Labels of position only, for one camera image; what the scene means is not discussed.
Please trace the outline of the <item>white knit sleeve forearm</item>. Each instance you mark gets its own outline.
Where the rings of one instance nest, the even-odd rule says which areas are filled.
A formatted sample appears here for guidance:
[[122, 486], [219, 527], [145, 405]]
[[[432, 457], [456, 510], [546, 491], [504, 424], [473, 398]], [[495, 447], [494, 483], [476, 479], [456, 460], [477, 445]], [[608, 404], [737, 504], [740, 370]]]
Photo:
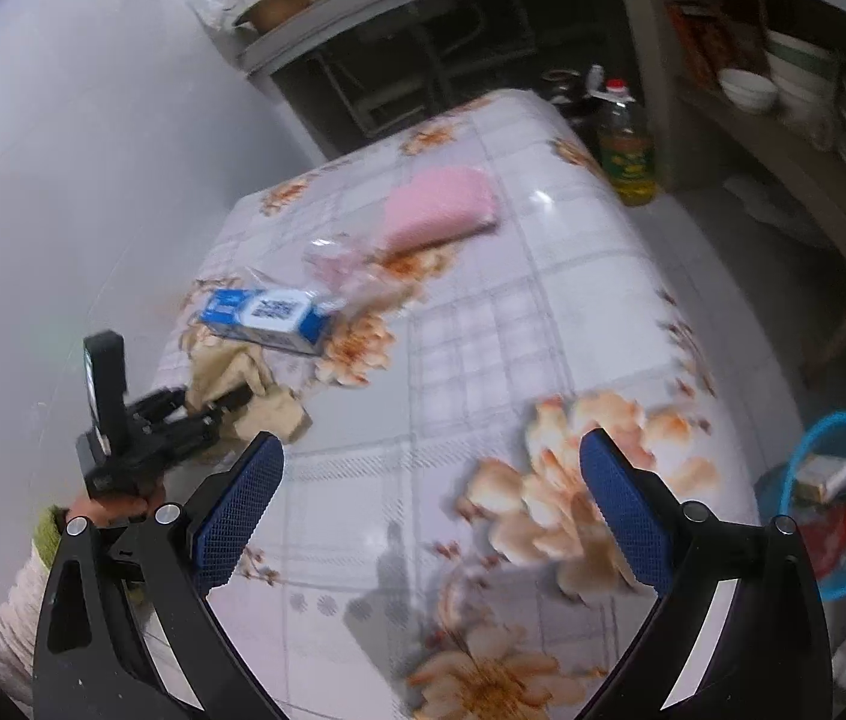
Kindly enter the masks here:
[[37, 519], [31, 554], [0, 605], [0, 688], [32, 717], [32, 668], [42, 598], [65, 531], [67, 509], [51, 505]]

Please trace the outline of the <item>person's left hand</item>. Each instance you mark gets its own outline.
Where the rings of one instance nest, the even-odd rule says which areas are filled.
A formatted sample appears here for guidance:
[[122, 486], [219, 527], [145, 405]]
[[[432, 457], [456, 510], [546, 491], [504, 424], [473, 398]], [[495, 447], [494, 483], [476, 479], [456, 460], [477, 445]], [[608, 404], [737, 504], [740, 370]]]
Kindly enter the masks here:
[[128, 494], [108, 494], [92, 499], [82, 494], [70, 505], [65, 514], [65, 522], [83, 517], [96, 527], [110, 527], [117, 520], [132, 520], [132, 518], [148, 517], [163, 504], [166, 499], [166, 489], [158, 484], [149, 496], [135, 497]]

